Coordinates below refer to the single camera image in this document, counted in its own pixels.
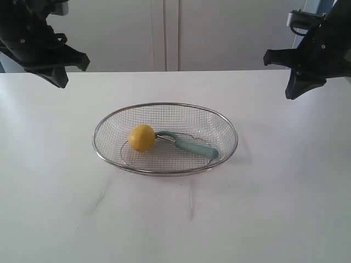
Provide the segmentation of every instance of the basket rim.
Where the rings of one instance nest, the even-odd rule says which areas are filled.
[[[235,145],[234,145],[231,153],[228,154],[223,160],[221,160],[219,162],[216,162],[216,163],[212,163],[212,164],[210,163],[210,164],[208,164],[206,166],[203,166],[203,167],[199,167],[199,168],[195,168],[195,169],[187,169],[187,170],[167,171],[167,172],[164,172],[164,173],[159,172],[159,171],[148,171],[148,170],[142,170],[142,169],[136,169],[136,168],[124,166],[124,165],[115,163],[115,162],[113,162],[111,160],[108,160],[102,155],[102,153],[98,150],[95,141],[96,141],[97,132],[99,131],[101,125],[108,118],[110,118],[111,116],[113,116],[115,114],[118,114],[118,113],[123,112],[123,111],[130,110],[130,109],[133,109],[133,108],[140,108],[140,107],[146,107],[146,106],[157,106],[157,105],[172,105],[172,106],[184,106],[184,107],[191,107],[191,108],[199,108],[201,110],[212,112],[212,113],[218,115],[219,117],[223,118],[229,124],[229,126],[231,127],[231,129],[232,129],[232,131],[234,133],[234,137],[236,138]],[[136,105],[132,105],[132,106],[123,107],[123,108],[121,108],[121,109],[119,109],[117,111],[114,111],[114,112],[108,114],[106,117],[104,117],[98,123],[98,125],[96,126],[96,128],[94,130],[94,133],[93,133],[93,138],[92,138],[93,148],[94,148],[95,152],[97,153],[97,155],[101,159],[103,159],[104,161],[106,161],[106,162],[108,162],[108,163],[110,163],[112,165],[115,165],[115,166],[119,167],[122,170],[130,171],[130,172],[137,173],[137,174],[148,175],[148,176],[165,176],[165,175],[167,175],[167,176],[182,176],[182,175],[197,173],[197,172],[200,172],[200,171],[203,171],[203,170],[207,170],[207,169],[213,168],[213,167],[215,167],[217,165],[220,165],[221,163],[224,163],[225,161],[227,161],[234,154],[234,152],[236,151],[238,142],[239,142],[239,137],[237,135],[237,132],[236,132],[233,124],[223,114],[221,114],[221,113],[219,113],[217,111],[211,110],[210,108],[197,106],[197,105],[193,105],[193,104],[178,103],[178,102],[150,102],[150,103],[136,104]]]

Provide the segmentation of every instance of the table surface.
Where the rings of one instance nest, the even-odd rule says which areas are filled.
[[[351,87],[290,101],[289,74],[0,75],[0,262],[351,262]],[[182,178],[97,156],[103,117],[166,101],[227,116],[234,155]]]

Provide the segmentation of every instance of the teal peeler handle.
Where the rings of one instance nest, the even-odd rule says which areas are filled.
[[[157,133],[155,133],[155,135],[165,135],[165,136],[170,136],[175,140],[175,146],[177,148],[195,153],[197,155],[201,155],[204,156],[208,159],[216,159],[218,158],[218,151],[214,148],[211,147],[207,147],[207,146],[202,146],[202,145],[198,145],[198,144],[192,144],[190,142],[186,142],[181,140],[177,134],[172,133],[170,131],[159,131]]]

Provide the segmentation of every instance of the wire mesh basket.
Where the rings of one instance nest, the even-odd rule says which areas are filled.
[[[155,141],[146,152],[128,143],[140,124],[155,132],[170,131],[186,142],[217,149],[218,158],[206,157]],[[179,176],[209,169],[226,161],[236,150],[237,133],[230,121],[210,109],[178,103],[150,103],[122,108],[106,116],[93,134],[93,147],[108,163],[138,174]]]

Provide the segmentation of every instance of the yellow lemon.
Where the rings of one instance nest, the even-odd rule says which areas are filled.
[[[145,152],[155,143],[154,130],[148,125],[139,125],[131,131],[128,141],[132,149],[138,152]]]

